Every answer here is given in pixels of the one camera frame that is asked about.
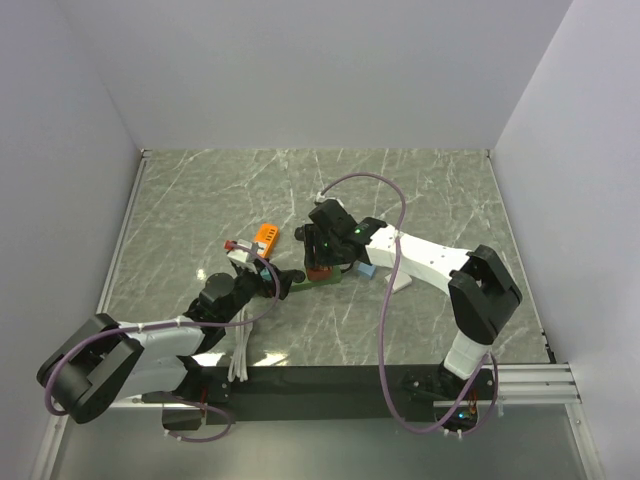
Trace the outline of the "green power strip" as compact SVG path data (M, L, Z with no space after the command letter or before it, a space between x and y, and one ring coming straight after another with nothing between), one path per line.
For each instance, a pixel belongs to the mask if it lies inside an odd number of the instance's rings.
M301 292L316 287L333 285L340 283L341 280L342 271L338 267L332 267L331 269L324 270L308 269L301 282L293 282L291 284L290 292Z

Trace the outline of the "red cube socket adapter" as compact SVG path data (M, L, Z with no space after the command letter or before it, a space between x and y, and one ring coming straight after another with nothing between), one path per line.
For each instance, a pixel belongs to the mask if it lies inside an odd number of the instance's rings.
M317 269L307 268L306 277L311 283L328 282L334 277L334 269L332 267L322 267Z

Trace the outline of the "orange power strip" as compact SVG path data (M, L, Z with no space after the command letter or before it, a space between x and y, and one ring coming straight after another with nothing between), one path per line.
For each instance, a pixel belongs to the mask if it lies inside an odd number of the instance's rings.
M263 223L254 237L258 245L258 253L263 258L270 258L279 239L280 230L277 226Z

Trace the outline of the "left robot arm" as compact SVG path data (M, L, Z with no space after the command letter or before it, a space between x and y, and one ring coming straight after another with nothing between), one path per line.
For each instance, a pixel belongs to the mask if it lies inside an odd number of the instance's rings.
M53 382L51 395L76 423L90 422L116 400L167 392L176 401L194 400L206 382L194 357L211 350L226 334L224 326L256 296L286 298L291 286L305 279L301 270L259 272L238 267L236 275L211 275L184 314L170 329L155 322L139 326L116 322L106 313L87 320L39 368L36 379L45 386L56 365L75 345L105 331L120 333L101 338L75 353Z

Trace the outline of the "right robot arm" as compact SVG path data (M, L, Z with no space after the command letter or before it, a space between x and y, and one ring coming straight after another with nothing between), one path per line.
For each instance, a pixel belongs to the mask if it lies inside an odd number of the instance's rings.
M396 267L449 296L458 332L444 358L439 387L449 398L464 397L474 386L473 371L523 298L495 250L446 247L372 217L356 221L336 200L318 204L309 219L294 233L304 245L307 268L355 262Z

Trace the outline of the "light blue charger plug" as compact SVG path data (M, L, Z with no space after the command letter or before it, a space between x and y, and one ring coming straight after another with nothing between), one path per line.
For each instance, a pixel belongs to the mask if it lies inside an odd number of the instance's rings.
M356 271L359 275L364 276L368 279L372 279L375 275L376 267L374 265L360 262L357 266Z

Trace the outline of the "white charger plug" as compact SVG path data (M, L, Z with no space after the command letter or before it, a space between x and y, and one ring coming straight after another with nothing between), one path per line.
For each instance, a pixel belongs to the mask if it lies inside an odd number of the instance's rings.
M392 292L396 293L408 287L411 283L412 283L412 278L409 275L403 272L398 272L393 282Z

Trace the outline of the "black base beam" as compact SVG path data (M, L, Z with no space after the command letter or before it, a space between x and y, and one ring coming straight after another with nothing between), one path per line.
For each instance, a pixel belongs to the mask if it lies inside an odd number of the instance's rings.
M437 402L454 401L465 382L438 364L388 365L387 386L407 422L435 422ZM170 393L220 408L235 421L377 419L391 416L376 365L262 366L246 382L230 382L222 367L190 367Z

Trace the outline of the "aluminium frame rail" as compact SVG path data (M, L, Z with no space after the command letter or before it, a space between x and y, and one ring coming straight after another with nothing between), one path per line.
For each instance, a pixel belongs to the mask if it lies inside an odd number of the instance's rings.
M567 363L498 366L498 402L504 405L579 404L573 372Z

